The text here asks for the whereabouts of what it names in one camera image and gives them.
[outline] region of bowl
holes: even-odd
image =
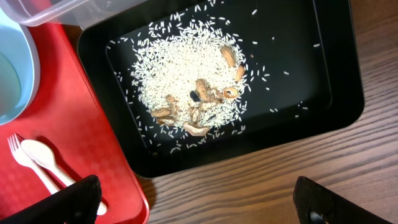
[[[27,27],[0,9],[0,125],[16,119],[33,101],[40,82],[39,55]]]

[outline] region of clear plastic container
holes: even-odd
[[[96,24],[145,0],[0,0],[0,7],[25,26],[45,22],[76,25]]]

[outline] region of white fork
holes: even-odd
[[[17,134],[13,134],[7,138],[8,145],[14,159],[22,166],[31,168],[42,180],[43,184],[50,191],[51,194],[57,193],[60,189],[55,185],[54,182],[48,177],[48,175],[22,150],[21,142],[19,141]]]

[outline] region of table surface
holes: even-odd
[[[348,128],[196,169],[141,179],[149,223],[298,223],[304,175],[398,223],[398,1],[351,0],[366,97]],[[68,31],[72,42],[76,32]]]

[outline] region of plastic spoon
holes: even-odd
[[[33,159],[39,166],[44,167],[55,174],[66,186],[74,184],[72,178],[70,178],[64,171],[58,168],[54,153],[44,143],[26,139],[21,142],[22,149],[26,154]],[[106,205],[101,202],[98,207],[97,215],[104,215],[107,211]]]

